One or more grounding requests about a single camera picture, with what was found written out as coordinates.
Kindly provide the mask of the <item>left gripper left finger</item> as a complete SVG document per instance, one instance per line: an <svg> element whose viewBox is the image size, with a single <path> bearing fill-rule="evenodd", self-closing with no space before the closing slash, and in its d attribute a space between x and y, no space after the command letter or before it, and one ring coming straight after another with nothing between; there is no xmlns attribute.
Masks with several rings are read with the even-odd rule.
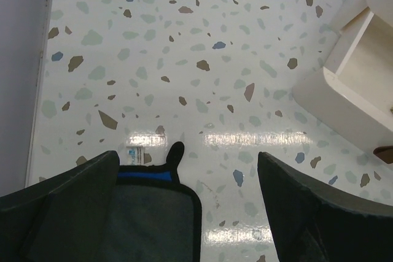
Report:
<svg viewBox="0 0 393 262"><path fill-rule="evenodd" d="M1 197L1 261L93 261L119 163L108 151Z"/></svg>

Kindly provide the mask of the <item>cream drawer cabinet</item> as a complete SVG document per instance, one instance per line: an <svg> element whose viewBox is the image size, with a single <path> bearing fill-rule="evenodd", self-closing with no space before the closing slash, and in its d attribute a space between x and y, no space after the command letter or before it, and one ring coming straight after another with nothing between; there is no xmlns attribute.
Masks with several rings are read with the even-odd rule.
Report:
<svg viewBox="0 0 393 262"><path fill-rule="evenodd" d="M392 0L345 0L330 23L340 38L326 68L362 98L360 109L392 141Z"/></svg>

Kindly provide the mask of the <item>cream bottom drawer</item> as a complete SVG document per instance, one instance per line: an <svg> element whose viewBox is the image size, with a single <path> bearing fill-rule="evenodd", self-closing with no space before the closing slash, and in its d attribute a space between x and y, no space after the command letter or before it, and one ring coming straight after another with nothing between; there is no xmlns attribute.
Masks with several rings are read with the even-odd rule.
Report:
<svg viewBox="0 0 393 262"><path fill-rule="evenodd" d="M392 27L370 9L347 24L295 101L363 152L392 164Z"/></svg>

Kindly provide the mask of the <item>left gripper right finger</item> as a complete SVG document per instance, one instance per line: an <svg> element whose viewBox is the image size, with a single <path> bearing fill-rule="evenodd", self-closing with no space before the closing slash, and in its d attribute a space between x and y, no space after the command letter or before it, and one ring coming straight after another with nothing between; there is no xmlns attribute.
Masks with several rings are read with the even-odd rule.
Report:
<svg viewBox="0 0 393 262"><path fill-rule="evenodd" d="M314 179L267 152L257 172L279 261L392 261L392 207Z"/></svg>

